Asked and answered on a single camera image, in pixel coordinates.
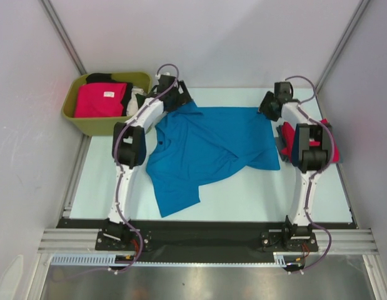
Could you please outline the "blue polo shirt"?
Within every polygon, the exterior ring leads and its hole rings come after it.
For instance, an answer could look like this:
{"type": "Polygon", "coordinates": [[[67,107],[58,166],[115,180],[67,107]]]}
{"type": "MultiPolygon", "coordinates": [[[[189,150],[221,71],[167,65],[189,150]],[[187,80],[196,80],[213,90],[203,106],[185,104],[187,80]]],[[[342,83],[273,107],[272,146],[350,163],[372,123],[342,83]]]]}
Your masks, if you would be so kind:
{"type": "Polygon", "coordinates": [[[255,107],[197,107],[190,102],[156,125],[146,172],[161,217],[200,202],[199,187],[248,166],[280,169],[270,120],[255,107]]]}

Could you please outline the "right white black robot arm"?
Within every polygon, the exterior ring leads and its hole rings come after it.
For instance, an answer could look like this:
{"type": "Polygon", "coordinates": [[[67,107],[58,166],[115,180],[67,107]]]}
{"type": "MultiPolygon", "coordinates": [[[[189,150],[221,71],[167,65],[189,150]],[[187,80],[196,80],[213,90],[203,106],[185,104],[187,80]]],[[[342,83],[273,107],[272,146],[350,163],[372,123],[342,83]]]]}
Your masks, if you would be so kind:
{"type": "Polygon", "coordinates": [[[290,213],[280,232],[262,235],[265,248],[300,251],[304,244],[316,241],[311,217],[315,190],[321,174],[334,161],[335,143],[330,124],[313,119],[302,108],[303,103],[294,98],[289,81],[280,81],[274,84],[273,92],[266,93],[258,109],[271,121],[284,121],[278,132],[285,148],[279,153],[296,170],[290,213]]]}

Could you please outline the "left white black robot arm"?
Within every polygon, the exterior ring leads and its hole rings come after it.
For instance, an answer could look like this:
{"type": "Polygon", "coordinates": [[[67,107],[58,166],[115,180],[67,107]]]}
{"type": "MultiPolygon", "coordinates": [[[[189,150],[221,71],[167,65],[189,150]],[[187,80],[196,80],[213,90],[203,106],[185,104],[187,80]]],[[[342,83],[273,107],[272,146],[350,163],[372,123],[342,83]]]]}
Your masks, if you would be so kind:
{"type": "Polygon", "coordinates": [[[99,243],[110,242],[126,249],[133,234],[128,204],[136,175],[146,159],[146,133],[164,113],[170,113],[192,101],[184,81],[169,74],[158,75],[158,84],[146,96],[136,114],[114,126],[112,155],[116,164],[116,188],[99,243]]]}

